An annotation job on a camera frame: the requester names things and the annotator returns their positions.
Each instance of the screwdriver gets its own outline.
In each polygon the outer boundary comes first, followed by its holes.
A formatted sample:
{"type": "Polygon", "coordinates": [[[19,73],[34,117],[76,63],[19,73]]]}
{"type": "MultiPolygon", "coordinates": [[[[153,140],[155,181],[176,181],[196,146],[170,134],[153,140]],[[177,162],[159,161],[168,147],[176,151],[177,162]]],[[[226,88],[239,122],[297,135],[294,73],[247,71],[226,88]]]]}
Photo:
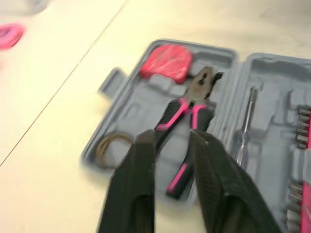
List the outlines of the screwdriver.
{"type": "Polygon", "coordinates": [[[251,88],[251,93],[248,99],[243,126],[241,131],[237,135],[237,143],[233,148],[233,158],[236,160],[237,164],[244,170],[246,169],[248,160],[247,154],[247,144],[249,140],[248,130],[250,128],[250,124],[254,114],[257,92],[258,91],[255,87],[251,88]]]}

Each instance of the tool kit case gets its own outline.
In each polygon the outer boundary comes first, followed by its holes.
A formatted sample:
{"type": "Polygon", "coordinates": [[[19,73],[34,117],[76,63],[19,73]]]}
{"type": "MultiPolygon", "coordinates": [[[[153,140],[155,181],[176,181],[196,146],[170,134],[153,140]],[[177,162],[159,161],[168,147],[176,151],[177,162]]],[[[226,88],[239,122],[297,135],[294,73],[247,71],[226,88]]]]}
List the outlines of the tool kit case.
{"type": "MultiPolygon", "coordinates": [[[[255,53],[241,63],[231,49],[157,40],[148,47],[129,77],[116,68],[100,87],[99,91],[110,97],[112,104],[82,153],[83,164],[111,174],[112,170],[105,170],[95,163],[95,149],[100,139],[109,132],[124,132],[135,138],[144,130],[153,129],[167,104],[185,93],[187,82],[176,84],[161,75],[142,79],[138,74],[148,55],[168,43],[185,46],[191,51],[190,75],[196,75],[205,66],[224,73],[207,102],[215,108],[207,132],[220,139],[229,153],[242,127],[250,89],[253,86],[258,89],[249,132],[246,171],[286,232],[284,210],[289,201],[288,185],[292,180],[302,179],[303,154],[297,153],[295,145],[296,109],[300,105],[311,106],[311,60],[255,53]]],[[[156,196],[178,205],[193,204],[197,198],[194,181],[189,183],[180,199],[166,196],[166,187],[186,154],[189,121],[186,116],[174,128],[155,166],[156,196]]],[[[106,152],[105,162],[117,166],[129,147],[122,141],[113,142],[106,152]]]]}

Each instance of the table surface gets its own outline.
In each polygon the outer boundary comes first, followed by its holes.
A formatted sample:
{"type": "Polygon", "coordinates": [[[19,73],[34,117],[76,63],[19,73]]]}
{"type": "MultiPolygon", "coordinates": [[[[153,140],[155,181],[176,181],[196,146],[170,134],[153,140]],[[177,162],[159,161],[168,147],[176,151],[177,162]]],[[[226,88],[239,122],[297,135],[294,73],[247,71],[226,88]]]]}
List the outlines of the table surface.
{"type": "MultiPolygon", "coordinates": [[[[110,99],[96,91],[110,70],[129,74],[159,38],[311,57],[307,0],[55,0],[23,22],[0,54],[0,232],[94,233],[108,179],[80,165],[110,99]]],[[[205,232],[197,205],[156,202],[156,232],[205,232]]]]}

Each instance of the pink object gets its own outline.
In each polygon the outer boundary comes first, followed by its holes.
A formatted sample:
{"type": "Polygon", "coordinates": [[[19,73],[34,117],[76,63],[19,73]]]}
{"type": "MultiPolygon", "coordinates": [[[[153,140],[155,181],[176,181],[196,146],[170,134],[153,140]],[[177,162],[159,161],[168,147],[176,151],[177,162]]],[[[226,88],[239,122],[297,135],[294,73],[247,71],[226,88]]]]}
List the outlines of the pink object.
{"type": "Polygon", "coordinates": [[[188,110],[189,110],[189,107],[188,107],[188,102],[187,100],[183,99],[183,98],[180,98],[178,99],[178,101],[180,102],[180,108],[178,109],[178,111],[176,112],[176,114],[170,119],[170,121],[166,124],[160,124],[157,126],[157,130],[160,130],[160,131],[164,131],[164,130],[167,130],[168,128],[170,128],[174,122],[180,117],[181,114],[183,113],[187,113],[188,110]]]}
{"type": "Polygon", "coordinates": [[[311,186],[304,182],[301,213],[301,233],[311,232],[311,186]]]}
{"type": "Polygon", "coordinates": [[[203,108],[207,108],[206,104],[198,104],[196,106],[193,107],[192,109],[192,128],[194,130],[196,130],[198,128],[198,116],[199,116],[199,110],[203,109],[203,108]]]}
{"type": "Polygon", "coordinates": [[[175,185],[177,184],[178,180],[180,179],[181,175],[184,173],[186,168],[187,168],[187,164],[182,164],[182,166],[180,167],[180,170],[177,172],[174,179],[172,180],[170,187],[167,188],[168,192],[172,192],[174,190],[175,185]]]}
{"type": "Polygon", "coordinates": [[[0,50],[13,47],[24,33],[20,24],[5,24],[0,26],[0,50]]]}
{"type": "Polygon", "coordinates": [[[181,84],[186,80],[191,61],[192,54],[187,47],[165,44],[150,53],[139,73],[144,79],[149,79],[154,74],[160,74],[181,84]]]}

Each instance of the pink pliers handle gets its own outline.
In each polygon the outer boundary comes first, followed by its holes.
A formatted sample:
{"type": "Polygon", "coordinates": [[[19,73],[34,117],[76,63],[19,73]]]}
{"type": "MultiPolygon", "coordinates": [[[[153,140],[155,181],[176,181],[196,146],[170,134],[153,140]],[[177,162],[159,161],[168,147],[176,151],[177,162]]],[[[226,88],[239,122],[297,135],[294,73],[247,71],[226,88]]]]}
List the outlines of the pink pliers handle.
{"type": "MultiPolygon", "coordinates": [[[[168,104],[162,119],[155,127],[157,154],[167,135],[189,111],[191,111],[191,128],[194,130],[207,130],[210,121],[214,117],[214,113],[207,108],[206,104],[198,104],[190,108],[187,100],[184,98],[172,100],[168,104]]],[[[194,174],[193,156],[190,155],[190,148],[191,144],[188,143],[185,159],[167,188],[167,195],[176,199],[181,196],[194,174]]]]}

